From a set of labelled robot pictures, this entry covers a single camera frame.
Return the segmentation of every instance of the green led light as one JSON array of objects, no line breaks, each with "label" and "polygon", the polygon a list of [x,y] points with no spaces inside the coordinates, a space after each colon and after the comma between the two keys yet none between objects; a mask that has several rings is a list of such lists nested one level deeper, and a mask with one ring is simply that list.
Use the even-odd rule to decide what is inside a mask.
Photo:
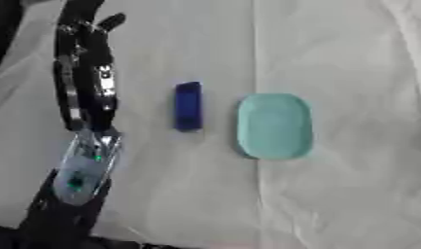
[{"label": "green led light", "polygon": [[76,174],[68,181],[68,187],[71,188],[73,191],[79,192],[82,190],[84,183],[85,182],[83,180],[83,177]]}]

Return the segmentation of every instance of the white tablecloth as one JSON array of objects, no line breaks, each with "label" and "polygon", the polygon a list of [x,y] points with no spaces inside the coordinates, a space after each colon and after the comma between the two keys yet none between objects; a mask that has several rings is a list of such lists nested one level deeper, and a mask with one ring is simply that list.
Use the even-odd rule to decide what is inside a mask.
[{"label": "white tablecloth", "polygon": [[[32,6],[0,73],[0,225],[15,226],[72,134],[51,65],[62,6]],[[110,0],[125,134],[95,232],[204,248],[421,249],[421,0]],[[201,81],[205,128],[172,129],[172,89]],[[312,108],[302,159],[251,160],[238,101]]]}]

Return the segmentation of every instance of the blue rectangular object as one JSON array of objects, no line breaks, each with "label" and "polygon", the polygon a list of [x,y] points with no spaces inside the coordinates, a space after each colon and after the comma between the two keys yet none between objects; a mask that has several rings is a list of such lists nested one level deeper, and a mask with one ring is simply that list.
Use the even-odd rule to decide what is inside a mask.
[{"label": "blue rectangular object", "polygon": [[190,82],[175,88],[174,125],[180,131],[202,129],[201,83]]}]

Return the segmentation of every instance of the light green plate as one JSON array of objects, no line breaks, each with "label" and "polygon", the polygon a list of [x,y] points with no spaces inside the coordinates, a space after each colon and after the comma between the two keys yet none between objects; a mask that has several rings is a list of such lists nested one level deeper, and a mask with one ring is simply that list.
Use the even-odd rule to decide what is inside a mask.
[{"label": "light green plate", "polygon": [[313,130],[306,103],[291,94],[254,94],[239,107],[237,141],[246,154],[264,160],[304,156]]}]

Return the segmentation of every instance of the square plate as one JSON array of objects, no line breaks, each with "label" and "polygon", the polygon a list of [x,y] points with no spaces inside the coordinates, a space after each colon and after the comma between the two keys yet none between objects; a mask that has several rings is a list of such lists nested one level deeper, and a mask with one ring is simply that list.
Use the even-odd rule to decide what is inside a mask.
[{"label": "square plate", "polygon": [[237,142],[247,155],[257,159],[294,159],[312,147],[310,109],[291,94],[248,96],[240,104],[237,125]]}]

